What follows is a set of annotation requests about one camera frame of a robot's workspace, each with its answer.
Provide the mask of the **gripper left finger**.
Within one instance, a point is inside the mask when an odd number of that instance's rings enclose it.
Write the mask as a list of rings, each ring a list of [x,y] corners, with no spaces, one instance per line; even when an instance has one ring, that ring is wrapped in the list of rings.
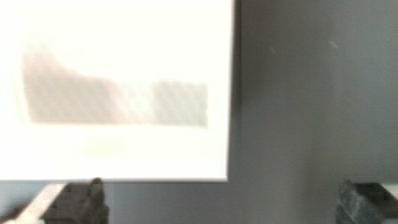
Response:
[[[103,181],[94,178],[48,184],[11,224],[108,224],[108,215]]]

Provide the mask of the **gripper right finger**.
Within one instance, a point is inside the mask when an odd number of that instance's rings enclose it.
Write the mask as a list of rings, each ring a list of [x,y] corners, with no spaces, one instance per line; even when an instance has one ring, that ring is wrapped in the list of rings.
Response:
[[[398,224],[398,184],[343,182],[336,224]]]

